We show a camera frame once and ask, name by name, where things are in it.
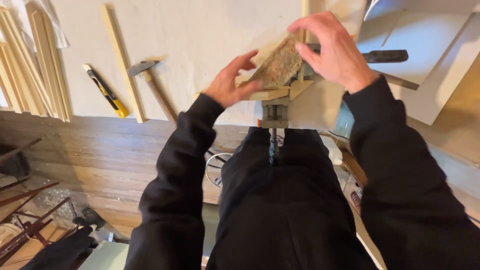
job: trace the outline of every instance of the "white paper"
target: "white paper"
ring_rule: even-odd
[[[65,37],[65,34],[60,28],[60,24],[57,18],[54,16],[52,8],[48,0],[32,0],[34,1],[37,6],[43,9],[46,14],[49,16],[50,20],[52,21],[53,31],[55,33],[55,40],[57,48],[65,48],[68,47],[68,41]],[[16,20],[18,26],[22,30],[22,34],[24,40],[31,51],[36,51],[35,43],[32,34],[32,28],[30,27],[30,22],[28,20],[27,10],[25,8],[25,4],[28,3],[29,0],[0,0],[0,5],[10,9],[12,16]],[[5,41],[3,38],[3,34],[0,33],[0,40]]]

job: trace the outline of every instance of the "left hand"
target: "left hand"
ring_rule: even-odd
[[[261,80],[237,88],[235,77],[239,75],[240,69],[250,70],[256,66],[250,59],[257,55],[258,50],[253,50],[241,56],[237,56],[228,66],[218,73],[211,85],[204,94],[218,102],[223,108],[228,108],[235,103],[244,100],[254,92],[262,90],[264,83]]]

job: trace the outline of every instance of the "right hand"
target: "right hand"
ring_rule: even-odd
[[[322,46],[320,55],[306,44],[297,43],[300,56],[321,76],[356,93],[372,84],[378,75],[367,65],[352,37],[331,12],[320,12],[294,21],[289,32],[307,29]]]

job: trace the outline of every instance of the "black sweatshirt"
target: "black sweatshirt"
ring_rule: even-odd
[[[385,78],[344,101],[355,118],[351,148],[369,180],[361,217],[388,269],[480,269],[480,229],[425,141],[406,125],[404,104]],[[142,195],[143,220],[132,232],[125,269],[200,269],[204,154],[223,111],[202,94],[180,113],[158,158],[158,177]],[[207,269],[375,269],[331,163],[317,159],[314,147],[285,152],[295,149],[297,157],[279,167],[227,175],[239,184],[222,201]]]

